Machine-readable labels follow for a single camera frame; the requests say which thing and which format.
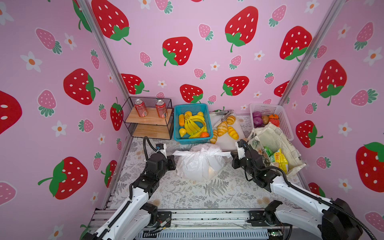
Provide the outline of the yellow chips bag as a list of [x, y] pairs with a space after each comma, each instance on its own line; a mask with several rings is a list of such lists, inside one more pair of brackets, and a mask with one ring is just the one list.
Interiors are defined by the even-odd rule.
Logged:
[[278, 149], [278, 151], [273, 153], [269, 158], [273, 167], [283, 170], [285, 174], [288, 173], [289, 163], [285, 155], [282, 153], [282, 149]]

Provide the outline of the beige canvas tote bag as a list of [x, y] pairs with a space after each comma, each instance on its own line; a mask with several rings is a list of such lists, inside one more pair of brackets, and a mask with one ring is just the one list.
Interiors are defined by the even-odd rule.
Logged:
[[247, 139], [247, 143], [262, 156], [266, 167], [271, 166], [272, 161], [265, 148], [269, 148], [272, 153], [280, 150], [288, 161], [288, 177], [296, 175], [306, 166], [299, 151], [287, 139], [283, 131], [274, 124], [269, 123], [263, 128], [254, 128]]

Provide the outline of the white plastic bag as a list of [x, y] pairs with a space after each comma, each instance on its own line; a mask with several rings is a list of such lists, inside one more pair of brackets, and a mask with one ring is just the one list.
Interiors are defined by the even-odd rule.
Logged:
[[199, 144], [189, 151], [175, 151], [173, 155], [179, 158], [177, 175], [197, 182], [211, 180], [232, 159], [230, 152], [224, 152], [214, 144]]

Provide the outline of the green chips bag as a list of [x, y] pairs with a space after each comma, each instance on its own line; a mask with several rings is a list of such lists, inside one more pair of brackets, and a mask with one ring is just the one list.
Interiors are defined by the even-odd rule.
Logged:
[[272, 156], [274, 154], [274, 152], [271, 151], [270, 148], [264, 147], [264, 149], [265, 149], [265, 152], [267, 153], [268, 157], [270, 157], [270, 156]]

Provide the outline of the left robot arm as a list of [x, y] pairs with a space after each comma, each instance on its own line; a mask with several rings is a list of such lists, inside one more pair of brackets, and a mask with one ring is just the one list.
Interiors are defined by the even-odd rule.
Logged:
[[148, 137], [143, 138], [146, 165], [140, 176], [130, 184], [129, 197], [95, 233], [85, 233], [83, 240], [133, 240], [158, 218], [157, 206], [148, 203], [160, 185], [161, 178], [176, 169], [173, 155], [167, 156], [166, 145], [153, 146]]

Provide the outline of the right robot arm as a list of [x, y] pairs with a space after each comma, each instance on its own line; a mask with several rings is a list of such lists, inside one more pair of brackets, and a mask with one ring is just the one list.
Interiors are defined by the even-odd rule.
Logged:
[[246, 141], [240, 140], [236, 145], [238, 152], [232, 154], [234, 169], [243, 169], [248, 182], [254, 182], [258, 187], [301, 207], [294, 210], [281, 201], [272, 201], [264, 213], [268, 225], [292, 225], [323, 240], [358, 240], [363, 233], [372, 240], [376, 239], [345, 201], [323, 198], [292, 184], [283, 170], [266, 167], [262, 156]]

